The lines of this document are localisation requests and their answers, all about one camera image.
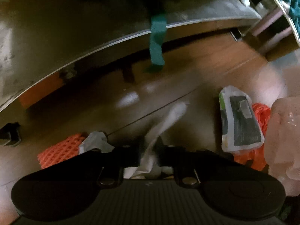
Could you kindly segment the pink translucent plastic bag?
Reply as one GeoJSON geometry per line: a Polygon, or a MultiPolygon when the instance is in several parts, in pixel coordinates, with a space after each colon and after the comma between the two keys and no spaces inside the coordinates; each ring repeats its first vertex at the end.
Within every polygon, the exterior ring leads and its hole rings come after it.
{"type": "Polygon", "coordinates": [[[287,196],[299,195],[299,97],[277,99],[271,107],[264,144],[268,173],[287,196]]]}

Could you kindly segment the orange foam fruit net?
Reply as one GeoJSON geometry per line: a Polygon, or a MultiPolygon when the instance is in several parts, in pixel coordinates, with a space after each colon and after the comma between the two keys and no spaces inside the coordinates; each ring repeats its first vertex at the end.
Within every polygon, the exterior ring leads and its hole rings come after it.
{"type": "Polygon", "coordinates": [[[76,133],[39,153],[37,159],[41,169],[48,168],[79,155],[79,145],[86,138],[86,133],[76,133]]]}

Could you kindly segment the orange mesh net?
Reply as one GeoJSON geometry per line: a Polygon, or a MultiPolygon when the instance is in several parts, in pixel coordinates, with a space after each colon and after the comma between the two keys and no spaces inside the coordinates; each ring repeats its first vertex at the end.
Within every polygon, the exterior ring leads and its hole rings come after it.
{"type": "Polygon", "coordinates": [[[249,141],[253,146],[250,149],[240,150],[233,156],[236,163],[263,171],[267,165],[264,157],[264,137],[271,117],[271,109],[265,104],[255,103],[252,105],[252,111],[255,117],[255,122],[251,122],[253,129],[248,128],[247,135],[242,140],[245,144],[249,141]]]}

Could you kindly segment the white green snack bag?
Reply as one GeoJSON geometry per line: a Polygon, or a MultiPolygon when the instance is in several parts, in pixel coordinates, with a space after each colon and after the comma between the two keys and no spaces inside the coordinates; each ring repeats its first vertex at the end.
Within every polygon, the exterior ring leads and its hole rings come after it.
{"type": "Polygon", "coordinates": [[[219,104],[222,120],[222,150],[227,153],[237,153],[240,150],[250,149],[253,145],[243,138],[247,135],[251,122],[255,122],[252,111],[252,100],[243,91],[229,85],[219,94],[219,104]]]}

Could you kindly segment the grey metal bed frame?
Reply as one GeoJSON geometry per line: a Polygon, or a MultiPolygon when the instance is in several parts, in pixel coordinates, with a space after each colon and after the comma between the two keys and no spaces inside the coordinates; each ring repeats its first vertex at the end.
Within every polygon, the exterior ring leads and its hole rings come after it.
{"type": "Polygon", "coordinates": [[[240,0],[1,0],[1,109],[86,56],[106,64],[147,48],[155,14],[166,41],[260,19],[240,0]]]}

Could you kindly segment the white tissue paper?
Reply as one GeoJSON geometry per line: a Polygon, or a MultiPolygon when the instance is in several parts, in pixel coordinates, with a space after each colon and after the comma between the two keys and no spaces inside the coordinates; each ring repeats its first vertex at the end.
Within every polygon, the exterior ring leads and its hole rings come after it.
{"type": "Polygon", "coordinates": [[[158,155],[154,152],[154,146],[166,130],[178,122],[187,111],[187,103],[178,102],[174,104],[167,115],[145,136],[145,151],[142,153],[138,167],[127,167],[124,169],[124,179],[155,179],[161,174],[172,175],[173,168],[168,165],[160,165],[158,155]]]}

